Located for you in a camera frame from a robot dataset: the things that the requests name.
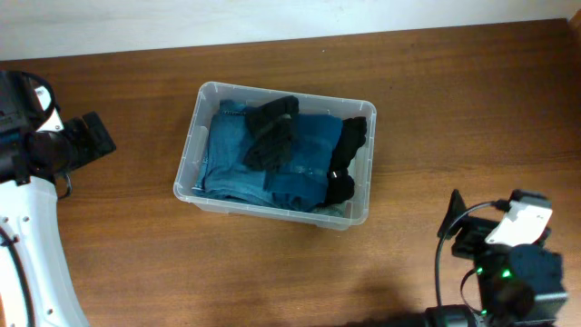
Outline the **light blue jeans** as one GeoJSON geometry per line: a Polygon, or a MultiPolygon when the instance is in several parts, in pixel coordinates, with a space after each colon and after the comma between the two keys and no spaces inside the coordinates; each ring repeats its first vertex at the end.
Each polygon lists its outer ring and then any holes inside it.
{"type": "Polygon", "coordinates": [[[347,202],[344,202],[344,203],[335,203],[323,207],[316,207],[312,210],[312,213],[335,217],[344,217],[345,211],[347,209],[347,204],[348,204],[347,202]]]}

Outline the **dark blue jeans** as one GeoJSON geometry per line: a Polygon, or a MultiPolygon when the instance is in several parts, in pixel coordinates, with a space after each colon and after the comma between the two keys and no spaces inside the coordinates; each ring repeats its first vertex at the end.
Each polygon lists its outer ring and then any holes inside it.
{"type": "Polygon", "coordinates": [[[200,171],[192,192],[198,196],[260,206],[274,205],[264,189],[266,173],[243,164],[253,139],[245,124],[250,110],[243,103],[222,100],[212,117],[200,171]]]}

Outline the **black taped clothing bundle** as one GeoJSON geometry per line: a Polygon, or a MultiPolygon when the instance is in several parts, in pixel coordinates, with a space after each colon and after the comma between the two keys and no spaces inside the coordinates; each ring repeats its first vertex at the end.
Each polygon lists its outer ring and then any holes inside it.
{"type": "Polygon", "coordinates": [[[349,174],[350,162],[366,143],[367,120],[355,117],[343,120],[340,139],[332,153],[328,170],[326,198],[320,207],[344,203],[354,194],[355,182],[349,174]]]}

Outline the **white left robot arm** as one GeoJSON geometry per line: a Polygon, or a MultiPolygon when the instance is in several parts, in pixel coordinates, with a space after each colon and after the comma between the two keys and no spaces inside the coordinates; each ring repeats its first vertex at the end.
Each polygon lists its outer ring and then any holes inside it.
{"type": "Polygon", "coordinates": [[[1,316],[8,326],[85,326],[64,255],[58,178],[116,146],[95,112],[66,122],[51,85],[1,73],[1,316]]]}

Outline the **small black clothing bundle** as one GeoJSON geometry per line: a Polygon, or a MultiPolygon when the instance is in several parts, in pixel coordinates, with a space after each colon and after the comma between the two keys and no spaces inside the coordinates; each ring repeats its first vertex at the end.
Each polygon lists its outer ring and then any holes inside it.
{"type": "Polygon", "coordinates": [[[299,111],[299,99],[293,95],[247,107],[245,125],[253,144],[243,163],[253,171],[275,172],[289,162],[298,135],[299,111]]]}

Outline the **blue taped clothing bundle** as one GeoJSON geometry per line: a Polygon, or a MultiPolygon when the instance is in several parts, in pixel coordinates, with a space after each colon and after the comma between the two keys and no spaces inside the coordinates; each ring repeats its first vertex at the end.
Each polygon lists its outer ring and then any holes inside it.
{"type": "Polygon", "coordinates": [[[323,203],[332,153],[343,122],[329,114],[300,114],[291,159],[267,177],[266,191],[276,208],[309,212],[323,203]]]}

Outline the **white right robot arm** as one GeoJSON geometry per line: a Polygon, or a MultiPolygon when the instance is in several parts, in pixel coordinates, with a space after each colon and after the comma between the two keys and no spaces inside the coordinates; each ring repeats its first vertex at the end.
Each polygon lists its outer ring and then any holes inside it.
{"type": "Polygon", "coordinates": [[[507,199],[467,207],[453,191],[437,232],[435,258],[452,240],[452,255],[473,264],[466,276],[476,277],[481,306],[438,301],[424,311],[422,325],[554,325],[568,293],[563,258],[545,247],[552,213],[552,203],[540,193],[516,189],[507,199]]]}

